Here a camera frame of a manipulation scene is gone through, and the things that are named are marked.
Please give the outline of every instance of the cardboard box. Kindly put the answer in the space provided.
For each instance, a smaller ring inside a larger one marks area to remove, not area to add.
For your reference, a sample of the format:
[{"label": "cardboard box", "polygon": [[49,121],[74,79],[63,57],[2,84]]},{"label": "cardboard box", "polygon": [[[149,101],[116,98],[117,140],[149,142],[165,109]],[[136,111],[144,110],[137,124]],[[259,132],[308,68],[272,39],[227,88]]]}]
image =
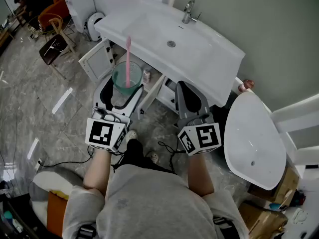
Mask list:
[{"label": "cardboard box", "polygon": [[270,239],[279,233],[288,218],[280,213],[242,203],[239,212],[249,230],[249,239]]},{"label": "cardboard box", "polygon": [[275,204],[282,204],[285,200],[285,195],[292,190],[292,193],[285,200],[284,205],[289,205],[293,199],[295,190],[299,182],[298,175],[290,167],[286,167],[283,177],[278,185],[273,190],[264,190],[256,185],[252,185],[248,193],[268,200]]}]

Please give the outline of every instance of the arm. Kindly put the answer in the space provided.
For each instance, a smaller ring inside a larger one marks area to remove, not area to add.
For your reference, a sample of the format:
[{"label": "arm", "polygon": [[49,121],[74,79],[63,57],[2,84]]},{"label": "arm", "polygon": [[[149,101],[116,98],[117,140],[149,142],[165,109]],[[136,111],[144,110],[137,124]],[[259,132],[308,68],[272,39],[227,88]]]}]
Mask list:
[{"label": "arm", "polygon": [[207,171],[203,154],[189,158],[188,187],[201,197],[214,192],[214,186]]},{"label": "arm", "polygon": [[19,12],[18,14],[16,14],[14,17],[15,18],[20,17],[20,16],[22,16],[25,13],[26,13],[26,5],[23,7],[22,11]]},{"label": "arm", "polygon": [[96,150],[93,161],[87,170],[83,187],[97,189],[105,197],[110,176],[111,154],[100,149]]}]

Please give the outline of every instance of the strap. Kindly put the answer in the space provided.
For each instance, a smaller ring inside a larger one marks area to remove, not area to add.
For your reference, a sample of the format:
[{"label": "strap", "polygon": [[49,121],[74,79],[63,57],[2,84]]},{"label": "strap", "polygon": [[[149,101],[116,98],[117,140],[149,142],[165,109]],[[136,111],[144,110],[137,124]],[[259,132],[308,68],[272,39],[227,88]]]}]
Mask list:
[{"label": "strap", "polygon": [[215,216],[213,222],[216,226],[219,226],[225,239],[240,239],[237,229],[231,220]]},{"label": "strap", "polygon": [[92,225],[83,225],[78,231],[76,239],[93,239],[96,235],[96,229]]}]

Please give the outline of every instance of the orange cloth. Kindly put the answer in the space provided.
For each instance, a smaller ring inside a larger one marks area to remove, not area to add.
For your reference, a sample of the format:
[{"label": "orange cloth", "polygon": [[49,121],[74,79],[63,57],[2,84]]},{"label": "orange cloth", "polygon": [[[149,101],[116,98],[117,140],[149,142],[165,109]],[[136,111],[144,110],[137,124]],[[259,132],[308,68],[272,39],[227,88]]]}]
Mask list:
[{"label": "orange cloth", "polygon": [[54,15],[46,15],[46,13],[56,14],[64,19],[69,15],[69,9],[65,0],[53,0],[53,4],[44,9],[38,17],[38,21],[40,22],[43,30],[45,30],[48,26],[51,26],[49,20],[54,18]]},{"label": "orange cloth", "polygon": [[65,199],[49,192],[46,228],[59,237],[62,237],[63,219],[67,202]]}]

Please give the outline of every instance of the cable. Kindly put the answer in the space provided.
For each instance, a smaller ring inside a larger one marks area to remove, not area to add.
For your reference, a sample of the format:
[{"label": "cable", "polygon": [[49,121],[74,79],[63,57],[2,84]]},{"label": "cable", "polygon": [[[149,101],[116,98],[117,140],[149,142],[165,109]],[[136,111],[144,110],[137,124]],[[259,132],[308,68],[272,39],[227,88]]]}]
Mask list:
[{"label": "cable", "polygon": [[16,115],[16,111],[14,111],[15,113],[15,144],[14,144],[14,153],[13,153],[13,159],[12,159],[12,171],[13,171],[13,177],[15,178],[15,173],[14,173],[14,157],[15,157],[15,151],[16,151],[16,138],[17,138],[17,134],[18,134],[18,116]]},{"label": "cable", "polygon": [[38,161],[38,164],[39,164],[40,166],[43,166],[43,167],[54,167],[54,166],[57,166],[57,165],[69,164],[69,163],[72,163],[72,164],[84,164],[84,163],[88,162],[91,158],[93,158],[92,155],[93,155],[93,153],[94,153],[94,148],[92,148],[92,149],[93,149],[93,150],[92,150],[92,153],[90,153],[89,147],[90,147],[90,146],[88,146],[87,151],[88,151],[88,154],[90,155],[90,157],[89,157],[88,160],[85,160],[85,161],[83,161],[83,162],[67,161],[67,162],[60,162],[60,163],[57,163],[57,164],[55,164],[55,165],[42,165],[41,162]]},{"label": "cable", "polygon": [[164,142],[162,141],[158,141],[158,144],[160,146],[164,146],[166,148],[166,150],[171,154],[170,155],[170,158],[169,158],[169,167],[171,169],[171,171],[173,173],[175,173],[175,169],[174,169],[174,166],[173,166],[173,157],[175,156],[175,154],[179,154],[179,153],[186,153],[185,150],[178,150],[178,138],[177,138],[177,145],[176,145],[176,150],[173,150],[172,147],[170,147],[169,145],[165,144]]},{"label": "cable", "polygon": [[3,159],[3,156],[2,156],[2,154],[1,154],[1,151],[0,151],[0,156],[1,156],[2,160],[3,160],[3,167],[4,167],[5,171],[6,171],[6,173],[8,174],[8,176],[9,176],[9,178],[10,178],[10,182],[11,182],[11,184],[12,184],[12,196],[11,196],[11,194],[9,194],[10,197],[12,198],[12,197],[14,197],[14,185],[13,185],[13,183],[12,183],[12,179],[11,179],[11,176],[10,176],[8,170],[5,168],[5,161],[4,161],[4,159]]},{"label": "cable", "polygon": [[121,163],[122,159],[124,158],[124,152],[115,152],[115,153],[112,153],[112,155],[115,155],[115,156],[121,156],[121,158],[119,159],[118,162],[116,162],[114,165],[111,164],[111,166],[113,167],[113,172],[115,173],[115,170],[119,168],[119,164]]}]

